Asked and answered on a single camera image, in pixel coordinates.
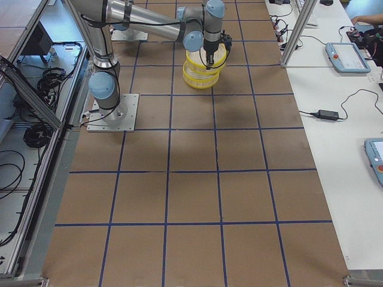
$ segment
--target white mounting plate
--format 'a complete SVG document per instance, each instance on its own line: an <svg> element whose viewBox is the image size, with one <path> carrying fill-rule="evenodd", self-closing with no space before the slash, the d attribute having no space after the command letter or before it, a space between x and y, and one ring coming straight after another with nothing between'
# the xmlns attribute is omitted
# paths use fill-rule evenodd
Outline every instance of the white mounting plate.
<svg viewBox="0 0 383 287"><path fill-rule="evenodd" d="M127 106L127 114L124 119L121 120L119 125L111 126L104 120L98 120L101 118L101 114L94 113L90 115L89 121L98 120L94 123L87 125L88 132L134 132L136 124L136 115L138 107L139 94L123 94L121 95L121 101ZM92 109L98 109L96 101L93 104Z"/></svg>
<svg viewBox="0 0 383 287"><path fill-rule="evenodd" d="M133 37L124 34L122 31L114 30L112 34L112 41L125 41L125 42L135 42L135 41L148 41L148 33L135 31Z"/></svg>

